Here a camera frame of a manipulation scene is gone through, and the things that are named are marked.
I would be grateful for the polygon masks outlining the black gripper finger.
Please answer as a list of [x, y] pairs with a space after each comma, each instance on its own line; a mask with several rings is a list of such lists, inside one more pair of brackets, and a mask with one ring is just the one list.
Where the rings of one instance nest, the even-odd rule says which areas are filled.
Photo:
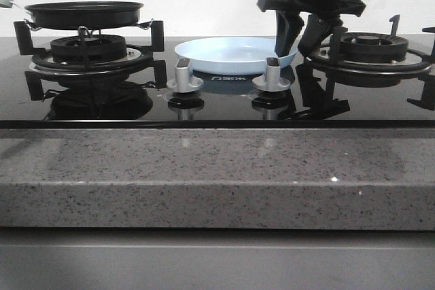
[[299, 35], [304, 21], [299, 12], [276, 11], [275, 53], [278, 57], [287, 56]]
[[343, 21], [339, 16], [322, 19], [315, 14], [309, 15], [307, 27], [298, 44], [299, 52], [301, 54], [310, 54], [320, 46], [323, 40], [333, 34], [336, 27], [342, 25]]

